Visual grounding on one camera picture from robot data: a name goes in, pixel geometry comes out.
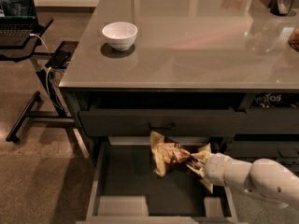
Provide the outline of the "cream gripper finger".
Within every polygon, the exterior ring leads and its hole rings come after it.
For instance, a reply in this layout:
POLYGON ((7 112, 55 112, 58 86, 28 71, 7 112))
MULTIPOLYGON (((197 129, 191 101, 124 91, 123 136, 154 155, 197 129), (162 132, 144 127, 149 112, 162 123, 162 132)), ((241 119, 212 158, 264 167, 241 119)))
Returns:
POLYGON ((188 168, 200 176, 200 182, 210 192, 213 192, 213 184, 208 180, 204 166, 201 164, 188 165, 188 168))
POLYGON ((210 144, 205 144, 198 148, 197 153, 192 154, 192 162, 204 164, 211 155, 212 152, 210 144))

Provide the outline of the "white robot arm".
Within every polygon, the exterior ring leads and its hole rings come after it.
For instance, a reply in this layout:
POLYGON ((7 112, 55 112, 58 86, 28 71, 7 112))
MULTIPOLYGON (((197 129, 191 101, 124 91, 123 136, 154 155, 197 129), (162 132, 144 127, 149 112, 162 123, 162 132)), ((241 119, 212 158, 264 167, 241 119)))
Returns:
POLYGON ((280 163, 269 159, 254 162, 212 153, 210 144, 192 153, 186 165, 208 186, 239 189, 242 193, 281 208, 299 209, 299 177, 280 163))

